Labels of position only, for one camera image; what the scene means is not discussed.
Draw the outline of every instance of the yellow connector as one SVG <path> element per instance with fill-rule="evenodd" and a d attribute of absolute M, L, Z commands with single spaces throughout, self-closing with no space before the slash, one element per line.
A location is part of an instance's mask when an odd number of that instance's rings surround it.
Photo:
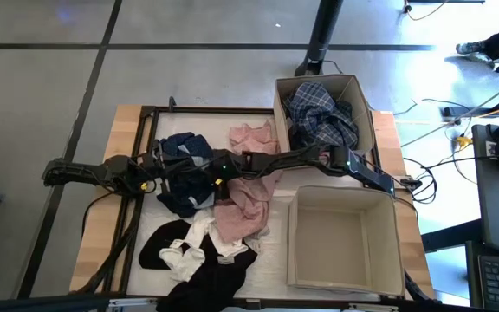
<path fill-rule="evenodd" d="M 457 143 L 459 143 L 459 147 L 461 147 L 461 148 L 464 148 L 467 145 L 473 143 L 473 140 L 466 138 L 466 137 L 462 137 L 462 136 L 457 137 L 456 140 L 457 140 Z"/>

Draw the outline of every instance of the clothing pile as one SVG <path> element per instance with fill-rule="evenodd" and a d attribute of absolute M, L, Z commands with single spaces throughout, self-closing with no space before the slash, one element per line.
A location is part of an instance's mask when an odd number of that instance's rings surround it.
<path fill-rule="evenodd" d="M 283 99 L 282 106 L 293 123 L 292 149 L 315 144 L 357 147 L 359 131 L 353 123 L 352 104 L 335 101 L 320 82 L 302 83 Z"/>
<path fill-rule="evenodd" d="M 179 133 L 160 141 L 163 153 L 172 157 L 190 156 L 195 166 L 203 166 L 213 157 L 207 140 L 194 133 Z M 204 172 L 195 170 L 190 174 L 177 174 L 168 179 L 169 192 L 157 196 L 172 213 L 181 218 L 193 216 L 198 209 L 213 206 L 213 182 Z"/>
<path fill-rule="evenodd" d="M 229 133 L 234 153 L 277 153 L 278 142 L 267 121 L 263 127 L 246 124 Z M 205 138 L 179 133 L 161 140 L 163 152 L 172 157 L 191 157 L 195 166 L 212 160 Z M 169 192 L 158 195 L 181 218 L 160 226 L 139 254 L 144 269 L 170 270 L 179 281 L 157 311 L 222 311 L 243 286 L 246 269 L 256 260 L 253 245 L 268 231 L 269 201 L 281 172 L 254 180 L 228 181 L 230 200 L 214 204 L 212 181 L 203 175 L 178 175 L 169 179 Z"/>

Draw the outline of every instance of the white tabletop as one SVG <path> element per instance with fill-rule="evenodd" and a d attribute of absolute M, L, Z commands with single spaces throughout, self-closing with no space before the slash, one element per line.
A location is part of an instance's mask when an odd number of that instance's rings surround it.
<path fill-rule="evenodd" d="M 272 116 L 248 114 L 161 114 L 156 138 L 182 132 L 202 134 L 212 148 L 229 148 L 230 127 L 243 123 L 260 127 Z M 246 281 L 235 298 L 276 300 L 356 300 L 376 301 L 374 294 L 348 293 L 326 289 L 303 289 L 286 284 L 288 261 L 288 204 L 298 187 L 304 185 L 362 186 L 351 177 L 328 177 L 315 168 L 285 170 L 277 183 L 273 199 L 269 202 L 270 234 L 261 237 L 261 253 L 247 270 Z M 134 249 L 132 269 L 128 282 L 128 295 L 166 296 L 177 284 L 169 270 L 146 270 L 140 267 L 138 255 L 149 237 L 161 225 L 178 220 L 161 204 L 156 194 L 144 198 L 142 215 Z"/>

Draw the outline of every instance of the open cardboard box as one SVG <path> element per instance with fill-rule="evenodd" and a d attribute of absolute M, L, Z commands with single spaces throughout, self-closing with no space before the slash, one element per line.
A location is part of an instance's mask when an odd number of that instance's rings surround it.
<path fill-rule="evenodd" d="M 276 80 L 275 111 L 276 132 L 281 152 L 289 152 L 288 117 L 282 109 L 282 99 L 294 92 L 303 82 L 318 81 L 323 84 L 335 101 L 340 99 L 352 104 L 353 122 L 359 129 L 359 141 L 355 152 L 359 155 L 371 151 L 374 147 L 373 118 L 357 77 L 354 75 L 317 75 L 301 76 Z"/>
<path fill-rule="evenodd" d="M 289 207 L 288 285 L 405 294 L 392 197 L 303 186 Z"/>

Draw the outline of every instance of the pink cloth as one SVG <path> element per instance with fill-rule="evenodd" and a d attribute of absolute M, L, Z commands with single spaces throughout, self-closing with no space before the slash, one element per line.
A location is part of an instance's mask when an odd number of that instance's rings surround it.
<path fill-rule="evenodd" d="M 273 139 L 269 121 L 263 127 L 252 128 L 248 124 L 230 129 L 230 144 L 232 151 L 241 154 L 242 152 L 260 152 L 276 154 L 278 141 Z"/>
<path fill-rule="evenodd" d="M 272 138 L 271 125 L 263 127 L 242 127 L 230 129 L 230 143 L 235 153 L 276 153 L 278 142 Z M 232 179 L 228 182 L 231 202 L 215 205 L 215 219 L 221 238 L 234 242 L 260 231 L 269 220 L 269 201 L 273 197 L 276 181 L 281 171 L 260 179 Z"/>

